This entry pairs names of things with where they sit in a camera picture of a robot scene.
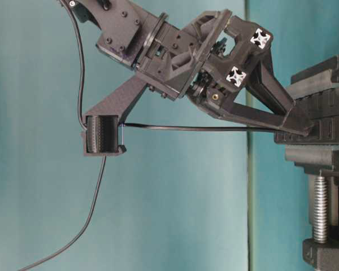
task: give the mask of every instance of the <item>screw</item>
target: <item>screw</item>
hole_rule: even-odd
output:
[[[104,8],[105,11],[109,10],[110,7],[111,7],[110,4],[107,4],[107,3],[105,3],[105,4],[103,5],[103,8]]]
[[[218,100],[218,99],[219,99],[219,95],[218,94],[212,95],[212,100]]]
[[[315,177],[314,183],[314,241],[325,244],[328,239],[328,183],[325,177]]]

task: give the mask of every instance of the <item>robotic arm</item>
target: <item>robotic arm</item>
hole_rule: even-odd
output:
[[[163,98],[185,95],[210,116],[250,126],[307,136],[313,122],[273,74],[273,35],[229,10],[205,11],[184,29],[156,17],[128,0],[66,0],[81,22],[91,21],[102,34],[100,52],[135,71],[135,75],[83,116],[87,156],[125,152],[118,144],[123,124],[146,88]],[[224,55],[224,31],[235,47]],[[273,113],[234,102],[246,88]]]

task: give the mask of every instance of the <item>black cable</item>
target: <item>black cable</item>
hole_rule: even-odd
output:
[[[83,235],[83,233],[85,232],[86,228],[88,227],[90,220],[92,219],[92,215],[94,213],[94,208],[95,208],[95,204],[97,203],[99,188],[101,187],[105,165],[106,165],[106,157],[104,156],[103,159],[102,159],[101,170],[99,171],[97,186],[95,187],[92,205],[90,206],[89,215],[88,215],[88,218],[85,221],[83,228],[80,230],[80,232],[69,243],[67,243],[64,247],[59,249],[57,252],[55,252],[55,253],[49,255],[48,257],[45,257],[45,258],[43,258],[43,259],[41,259],[41,260],[31,264],[31,265],[28,265],[24,268],[21,268],[21,269],[19,269],[19,271],[26,271],[26,270],[32,269],[35,266],[38,266],[42,263],[45,263],[46,261],[49,261],[50,259],[58,256],[60,253],[64,252],[68,248],[70,248]]]
[[[80,126],[84,130],[86,130],[86,126],[83,123],[83,119],[82,119],[82,98],[83,98],[84,78],[85,78],[85,63],[84,63],[84,53],[83,53],[83,46],[82,46],[80,31],[79,31],[78,23],[77,23],[77,21],[74,17],[74,14],[71,11],[68,4],[64,0],[60,0],[60,2],[62,4],[62,6],[65,8],[65,10],[67,11],[67,13],[68,13],[68,15],[69,15],[69,17],[72,21],[74,31],[75,31],[75,36],[76,36],[76,39],[77,39],[77,45],[78,45],[78,51],[79,51],[79,57],[80,57],[80,85],[79,85],[79,94],[78,94],[78,103],[77,103],[77,116],[78,116]],[[33,263],[31,265],[28,265],[24,268],[19,269],[19,271],[26,271],[26,270],[32,269],[35,266],[38,266],[42,263],[45,263],[46,261],[49,261],[50,259],[58,256],[59,254],[61,254],[62,252],[64,252],[68,248],[70,248],[83,235],[83,233],[85,232],[86,228],[88,227],[88,225],[89,225],[89,223],[92,219],[93,213],[94,213],[95,204],[97,203],[99,188],[101,187],[101,183],[102,183],[102,179],[103,179],[103,173],[104,173],[104,168],[105,168],[105,165],[106,165],[106,159],[107,158],[105,156],[102,159],[101,169],[99,171],[98,181],[97,181],[97,185],[95,187],[92,205],[90,206],[90,211],[89,211],[88,217],[85,221],[85,224],[82,227],[82,229],[79,231],[79,233],[69,243],[67,243],[61,249],[57,250],[55,253],[53,253],[53,254],[49,255],[48,257],[45,257],[45,258],[43,258],[39,261],[36,261],[35,263]]]
[[[170,130],[170,131],[187,131],[187,132],[264,132],[274,133],[277,130],[257,127],[188,127],[188,126],[158,126],[140,123],[125,123],[124,127],[134,127],[150,130]]]
[[[60,0],[60,2],[65,8],[65,10],[67,11],[70,17],[70,20],[72,21],[74,32],[75,32],[75,37],[77,39],[77,46],[78,46],[79,58],[80,58],[80,83],[79,83],[79,93],[78,93],[78,103],[77,103],[77,115],[78,115],[80,126],[84,130],[86,130],[86,126],[82,118],[82,100],[83,100],[84,78],[85,78],[85,62],[84,62],[83,44],[81,41],[81,36],[80,36],[80,31],[79,31],[77,20],[75,19],[75,16],[70,6],[64,0]]]

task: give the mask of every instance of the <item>teal backdrop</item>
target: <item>teal backdrop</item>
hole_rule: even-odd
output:
[[[284,86],[291,75],[339,54],[339,0],[248,0],[246,10],[275,36],[274,70]],[[284,156],[271,135],[251,136],[253,271],[314,270],[302,260],[302,241],[311,237],[307,177]]]
[[[242,0],[136,3],[156,15],[165,11],[178,27],[204,10],[245,14]],[[80,29],[88,109],[131,72],[97,51],[95,26]],[[82,155],[78,83],[75,36],[59,3],[0,1],[0,271],[57,250],[86,219],[100,159]],[[186,98],[171,102],[152,93],[129,121],[229,125]],[[128,152],[108,159],[87,232],[35,270],[247,270],[245,134],[125,129],[124,140]]]

